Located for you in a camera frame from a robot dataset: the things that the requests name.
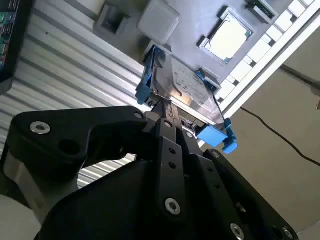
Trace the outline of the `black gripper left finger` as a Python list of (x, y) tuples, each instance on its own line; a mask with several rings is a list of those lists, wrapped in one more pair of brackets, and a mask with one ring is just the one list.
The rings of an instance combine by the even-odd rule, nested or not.
[(24, 112), (10, 124), (3, 173), (40, 223), (64, 198), (128, 164), (181, 160), (172, 120), (133, 106)]

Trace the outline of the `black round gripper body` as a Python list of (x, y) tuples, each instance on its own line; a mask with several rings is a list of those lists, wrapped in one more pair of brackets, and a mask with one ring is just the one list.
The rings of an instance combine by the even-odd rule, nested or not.
[(61, 200), (38, 240), (224, 240), (225, 221), (178, 160), (136, 161)]

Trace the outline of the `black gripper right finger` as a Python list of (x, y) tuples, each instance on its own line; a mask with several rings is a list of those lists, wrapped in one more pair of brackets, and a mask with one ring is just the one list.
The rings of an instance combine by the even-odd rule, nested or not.
[(182, 128), (176, 106), (167, 115), (176, 127), (187, 176), (187, 201), (197, 240), (297, 240), (292, 227), (217, 150), (201, 151)]

